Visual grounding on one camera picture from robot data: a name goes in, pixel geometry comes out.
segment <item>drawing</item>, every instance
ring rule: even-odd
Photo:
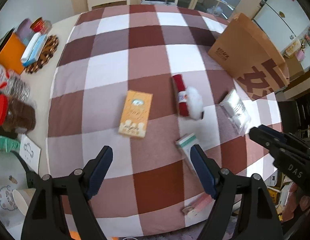
[[[31,149],[31,144],[30,143],[25,143],[24,144],[24,150],[27,151],[30,154],[31,158],[34,157],[34,152]]]
[[[16,180],[12,175],[10,175],[10,176],[8,177],[8,179],[9,179],[11,182],[13,182],[14,184],[17,184],[17,180]]]
[[[14,211],[17,209],[10,185],[0,188],[0,206],[2,209]]]

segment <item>blue gripper pad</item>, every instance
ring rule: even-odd
[[[97,195],[112,161],[113,150],[111,147],[108,147],[88,180],[88,188],[86,191],[87,200],[90,200],[93,196]]]
[[[195,146],[192,146],[190,149],[190,159],[194,165],[196,173],[200,182],[202,183],[202,187],[204,188],[205,192],[213,199],[216,199],[217,190],[215,187],[215,178],[208,169],[206,163],[204,162]]]

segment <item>plastic bag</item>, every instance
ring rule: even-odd
[[[219,16],[223,13],[223,9],[220,6],[217,6],[216,8],[213,6],[212,8],[208,8],[206,12],[215,16]]]
[[[0,221],[7,229],[25,219],[13,198],[13,189],[24,188],[26,173],[21,163],[13,153],[0,152]]]
[[[219,105],[225,111],[238,134],[244,136],[251,118],[236,90],[231,90]]]

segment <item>brown paper bag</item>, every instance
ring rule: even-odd
[[[284,58],[267,35],[245,14],[237,14],[208,51],[251,100],[289,83]]]

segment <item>checkered bedspread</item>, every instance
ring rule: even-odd
[[[142,236],[184,228],[207,219],[213,203],[195,218],[181,210],[203,192],[174,142],[195,132],[210,158],[233,173],[266,179],[272,157],[239,137],[218,105],[236,88],[252,117],[281,131],[274,94],[252,102],[208,55],[227,22],[178,7],[131,5],[82,14],[73,28],[52,85],[47,150],[53,177],[95,158],[104,145],[114,160],[91,205],[107,236]],[[171,76],[203,97],[204,119],[178,117]],[[152,93],[146,137],[118,134],[127,90]],[[70,214],[67,200],[65,211]],[[73,224],[72,216],[67,215]]]

